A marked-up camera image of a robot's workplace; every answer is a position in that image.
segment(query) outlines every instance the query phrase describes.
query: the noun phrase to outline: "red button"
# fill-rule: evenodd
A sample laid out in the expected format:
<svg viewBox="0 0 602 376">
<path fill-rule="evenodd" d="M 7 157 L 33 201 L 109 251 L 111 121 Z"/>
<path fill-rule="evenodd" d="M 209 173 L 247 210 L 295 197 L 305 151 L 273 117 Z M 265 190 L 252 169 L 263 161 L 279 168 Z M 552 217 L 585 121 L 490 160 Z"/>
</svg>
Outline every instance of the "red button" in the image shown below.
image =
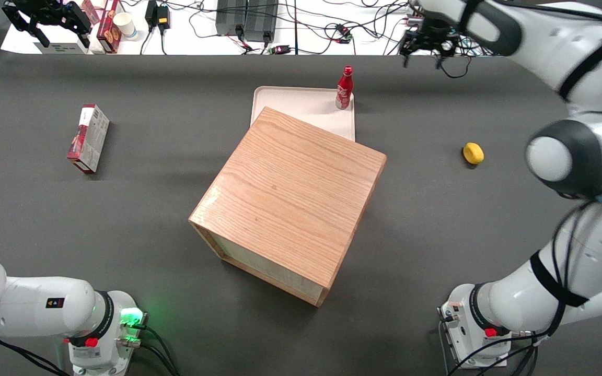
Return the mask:
<svg viewBox="0 0 602 376">
<path fill-rule="evenodd" d="M 487 336 L 487 338 L 492 338 L 492 336 L 497 336 L 499 333 L 494 328 L 487 328 L 484 330 L 484 335 Z"/>
<path fill-rule="evenodd" d="M 99 342 L 97 338 L 87 338 L 85 340 L 86 347 L 96 347 L 96 344 Z"/>
</svg>

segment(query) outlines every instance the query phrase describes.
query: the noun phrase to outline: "bottle label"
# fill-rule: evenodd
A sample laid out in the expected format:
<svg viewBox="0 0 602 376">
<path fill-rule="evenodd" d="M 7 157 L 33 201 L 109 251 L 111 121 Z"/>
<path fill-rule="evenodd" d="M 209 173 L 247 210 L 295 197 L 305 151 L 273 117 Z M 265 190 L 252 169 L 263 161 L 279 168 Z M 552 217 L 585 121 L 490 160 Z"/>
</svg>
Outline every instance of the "bottle label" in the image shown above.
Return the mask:
<svg viewBox="0 0 602 376">
<path fill-rule="evenodd" d="M 338 93 L 336 95 L 336 107 L 339 109 L 347 109 L 350 105 L 350 93 L 348 93 L 347 89 L 344 89 L 339 85 Z"/>
</svg>

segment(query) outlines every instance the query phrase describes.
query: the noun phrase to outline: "red box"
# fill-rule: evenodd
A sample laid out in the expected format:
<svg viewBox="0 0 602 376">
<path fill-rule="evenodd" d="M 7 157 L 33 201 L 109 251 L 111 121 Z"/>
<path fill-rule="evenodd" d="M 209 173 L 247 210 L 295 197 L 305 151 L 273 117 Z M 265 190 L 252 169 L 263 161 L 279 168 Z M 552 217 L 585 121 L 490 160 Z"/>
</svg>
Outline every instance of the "red box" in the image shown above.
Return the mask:
<svg viewBox="0 0 602 376">
<path fill-rule="evenodd" d="M 92 26 L 95 26 L 99 23 L 99 16 L 96 14 L 96 9 L 94 9 L 94 5 L 91 3 L 91 0 L 83 0 L 83 3 L 80 7 L 83 9 L 84 14 L 86 14 L 90 19 L 90 24 Z"/>
<path fill-rule="evenodd" d="M 80 112 L 78 131 L 66 153 L 66 159 L 86 174 L 96 173 L 108 124 L 108 117 L 96 104 L 84 105 Z"/>
<path fill-rule="evenodd" d="M 103 50 L 106 53 L 117 53 L 120 45 L 122 34 L 120 29 L 113 24 L 113 17 L 116 14 L 124 12 L 120 0 L 108 0 L 103 10 L 99 31 L 96 34 L 96 39 L 101 43 Z"/>
</svg>

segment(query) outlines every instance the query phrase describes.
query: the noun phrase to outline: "coca-cola bottle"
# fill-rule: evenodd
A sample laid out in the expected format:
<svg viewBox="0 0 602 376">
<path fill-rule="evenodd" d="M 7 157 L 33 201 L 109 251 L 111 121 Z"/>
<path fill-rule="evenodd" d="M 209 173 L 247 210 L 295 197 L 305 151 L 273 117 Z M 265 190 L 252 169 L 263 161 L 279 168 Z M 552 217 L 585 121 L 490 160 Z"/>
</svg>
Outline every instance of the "coca-cola bottle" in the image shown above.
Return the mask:
<svg viewBox="0 0 602 376">
<path fill-rule="evenodd" d="M 343 76 L 339 81 L 338 93 L 336 95 L 336 107 L 341 110 L 347 109 L 350 105 L 350 95 L 352 94 L 352 67 L 346 66 L 343 69 Z"/>
</svg>

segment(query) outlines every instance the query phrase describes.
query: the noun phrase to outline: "yellow sponge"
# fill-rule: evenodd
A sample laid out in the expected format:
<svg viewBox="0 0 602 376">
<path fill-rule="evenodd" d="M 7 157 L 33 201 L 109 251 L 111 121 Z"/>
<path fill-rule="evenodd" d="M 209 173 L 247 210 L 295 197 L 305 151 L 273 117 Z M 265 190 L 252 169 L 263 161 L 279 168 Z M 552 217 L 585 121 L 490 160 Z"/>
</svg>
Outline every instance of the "yellow sponge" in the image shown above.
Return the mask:
<svg viewBox="0 0 602 376">
<path fill-rule="evenodd" d="M 466 143 L 466 146 L 464 147 L 464 158 L 466 158 L 470 164 L 478 165 L 484 160 L 484 152 L 480 145 L 476 143 Z"/>
</svg>

